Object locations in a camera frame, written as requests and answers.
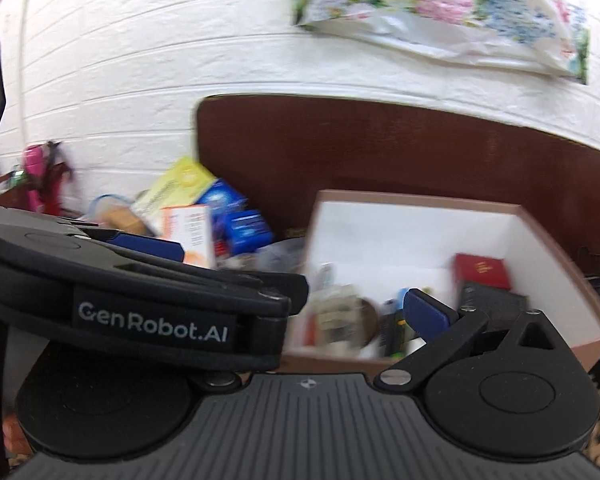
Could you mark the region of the orange white medicine box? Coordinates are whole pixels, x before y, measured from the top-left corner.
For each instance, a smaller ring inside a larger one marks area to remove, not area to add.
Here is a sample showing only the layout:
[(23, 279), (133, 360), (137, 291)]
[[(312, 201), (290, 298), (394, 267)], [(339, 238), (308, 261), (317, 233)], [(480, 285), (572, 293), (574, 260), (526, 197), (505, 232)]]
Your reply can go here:
[(163, 208), (162, 232), (166, 240), (181, 245), (184, 263), (205, 269), (215, 268), (211, 210), (208, 206)]

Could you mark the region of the olive green small box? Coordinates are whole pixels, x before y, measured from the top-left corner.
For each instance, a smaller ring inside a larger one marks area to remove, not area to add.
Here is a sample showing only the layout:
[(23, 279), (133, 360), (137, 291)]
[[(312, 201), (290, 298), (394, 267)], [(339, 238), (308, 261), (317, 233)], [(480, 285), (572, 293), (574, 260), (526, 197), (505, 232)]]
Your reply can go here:
[(353, 356), (364, 342), (361, 298), (353, 285), (335, 285), (313, 297), (315, 344), (333, 356)]

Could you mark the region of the clear plastic cup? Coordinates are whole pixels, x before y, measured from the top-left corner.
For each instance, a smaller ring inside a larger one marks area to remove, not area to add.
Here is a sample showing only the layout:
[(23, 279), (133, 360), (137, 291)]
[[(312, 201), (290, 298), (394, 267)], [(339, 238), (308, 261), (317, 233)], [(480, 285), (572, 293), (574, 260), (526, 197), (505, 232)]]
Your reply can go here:
[(256, 252), (256, 270), (260, 272), (296, 273), (301, 268), (304, 238), (288, 238)]

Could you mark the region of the tan rectangular box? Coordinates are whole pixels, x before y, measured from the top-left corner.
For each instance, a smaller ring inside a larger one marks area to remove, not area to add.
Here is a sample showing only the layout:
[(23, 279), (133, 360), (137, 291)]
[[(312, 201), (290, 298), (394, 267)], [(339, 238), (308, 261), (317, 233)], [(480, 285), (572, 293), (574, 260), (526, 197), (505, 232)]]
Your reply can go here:
[(128, 206), (114, 205), (99, 211), (97, 220), (109, 229), (129, 234), (153, 236), (145, 223), (132, 213)]

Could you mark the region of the yellow medicine box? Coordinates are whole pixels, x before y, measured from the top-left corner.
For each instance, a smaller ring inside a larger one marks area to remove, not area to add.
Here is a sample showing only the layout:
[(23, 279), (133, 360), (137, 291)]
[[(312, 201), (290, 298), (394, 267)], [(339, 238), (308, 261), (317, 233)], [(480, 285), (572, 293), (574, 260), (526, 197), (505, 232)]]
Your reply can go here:
[(151, 232), (161, 236), (163, 209), (193, 205), (215, 181), (216, 177), (200, 162), (183, 156), (132, 203), (131, 211)]

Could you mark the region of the blue medicine box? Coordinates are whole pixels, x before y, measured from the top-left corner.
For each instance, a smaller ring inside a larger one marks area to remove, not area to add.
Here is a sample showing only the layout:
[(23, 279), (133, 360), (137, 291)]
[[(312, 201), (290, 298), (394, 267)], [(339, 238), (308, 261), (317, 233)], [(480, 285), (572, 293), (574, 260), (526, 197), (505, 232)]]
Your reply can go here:
[(274, 234), (259, 211), (243, 210), (228, 214), (225, 219), (225, 238), (231, 256), (252, 254), (269, 245)]
[(245, 196), (223, 179), (216, 179), (196, 201), (196, 205), (204, 205), (209, 208), (213, 221), (219, 221), (227, 214), (242, 210), (246, 203)]

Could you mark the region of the pink cardboard box white inside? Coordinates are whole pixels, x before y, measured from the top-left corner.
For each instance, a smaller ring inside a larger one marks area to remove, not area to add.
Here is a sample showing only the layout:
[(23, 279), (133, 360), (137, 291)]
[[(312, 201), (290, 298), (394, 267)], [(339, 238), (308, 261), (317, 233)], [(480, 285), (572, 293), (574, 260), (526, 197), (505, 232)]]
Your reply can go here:
[(546, 229), (521, 206), (480, 200), (323, 190), (317, 193), (302, 273), (323, 266), (383, 304), (404, 288), (428, 287), (455, 307), (452, 260), (504, 261), (514, 292), (543, 311), (582, 366), (600, 358), (600, 298)]

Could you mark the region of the black flat box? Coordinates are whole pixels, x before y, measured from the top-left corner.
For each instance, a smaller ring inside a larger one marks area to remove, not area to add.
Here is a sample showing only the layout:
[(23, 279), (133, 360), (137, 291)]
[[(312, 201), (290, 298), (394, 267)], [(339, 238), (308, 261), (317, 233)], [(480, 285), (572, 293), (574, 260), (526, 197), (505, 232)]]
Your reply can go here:
[(509, 328), (521, 312), (529, 309), (528, 298), (505, 289), (464, 281), (458, 294), (458, 308), (475, 309), (489, 318), (488, 330)]

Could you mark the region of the red feather toy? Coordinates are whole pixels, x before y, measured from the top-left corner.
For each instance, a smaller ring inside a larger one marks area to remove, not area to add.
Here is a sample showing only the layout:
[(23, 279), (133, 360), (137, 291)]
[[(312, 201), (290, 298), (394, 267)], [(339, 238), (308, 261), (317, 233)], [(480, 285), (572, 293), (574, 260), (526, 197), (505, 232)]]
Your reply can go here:
[(43, 145), (44, 174), (40, 197), (43, 210), (51, 216), (62, 215), (61, 187), (65, 178), (73, 180), (73, 168), (61, 142), (47, 141)]

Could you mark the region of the pink water bottle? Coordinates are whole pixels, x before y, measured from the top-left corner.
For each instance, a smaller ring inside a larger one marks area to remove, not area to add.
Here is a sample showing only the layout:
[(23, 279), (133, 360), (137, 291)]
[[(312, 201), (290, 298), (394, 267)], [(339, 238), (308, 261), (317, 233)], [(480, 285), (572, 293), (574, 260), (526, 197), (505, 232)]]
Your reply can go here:
[(46, 144), (30, 145), (23, 152), (22, 162), (27, 180), (27, 198), (29, 209), (33, 212), (44, 210), (41, 192), (44, 190), (47, 161), (48, 146)]

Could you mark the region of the red small box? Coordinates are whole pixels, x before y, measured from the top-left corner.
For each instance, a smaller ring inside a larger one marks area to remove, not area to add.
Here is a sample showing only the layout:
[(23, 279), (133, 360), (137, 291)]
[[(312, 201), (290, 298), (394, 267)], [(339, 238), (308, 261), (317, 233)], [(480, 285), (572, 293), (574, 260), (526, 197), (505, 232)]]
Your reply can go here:
[(502, 259), (456, 254), (452, 269), (457, 283), (474, 282), (498, 289), (512, 289), (509, 273)]

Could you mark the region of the dark wooden headboard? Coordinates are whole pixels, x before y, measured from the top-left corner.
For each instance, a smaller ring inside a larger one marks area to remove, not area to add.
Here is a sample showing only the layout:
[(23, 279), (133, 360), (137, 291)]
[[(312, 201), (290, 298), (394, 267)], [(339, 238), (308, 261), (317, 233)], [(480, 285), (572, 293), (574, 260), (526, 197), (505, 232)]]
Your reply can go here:
[(600, 270), (600, 151), (440, 110), (306, 96), (212, 96), (198, 156), (277, 234), (309, 223), (324, 188), (517, 204), (582, 270)]

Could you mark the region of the floral plastic bag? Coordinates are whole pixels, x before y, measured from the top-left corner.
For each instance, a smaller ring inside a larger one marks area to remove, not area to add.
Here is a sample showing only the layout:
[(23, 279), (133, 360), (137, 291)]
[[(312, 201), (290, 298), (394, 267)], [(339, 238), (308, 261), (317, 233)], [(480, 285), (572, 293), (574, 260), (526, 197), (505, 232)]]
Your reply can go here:
[(588, 81), (588, 0), (294, 0), (294, 24), (441, 62)]

